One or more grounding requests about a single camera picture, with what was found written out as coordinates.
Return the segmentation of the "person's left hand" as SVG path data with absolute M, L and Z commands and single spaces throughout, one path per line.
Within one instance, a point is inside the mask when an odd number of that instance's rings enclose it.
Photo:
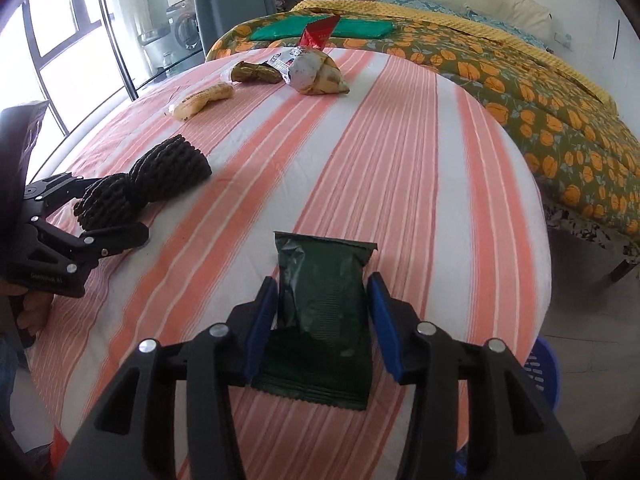
M 23 311 L 17 315 L 17 327 L 27 330 L 30 336 L 38 336 L 47 325 L 54 295 L 30 290 L 6 280 L 1 280 L 1 295 L 23 297 Z

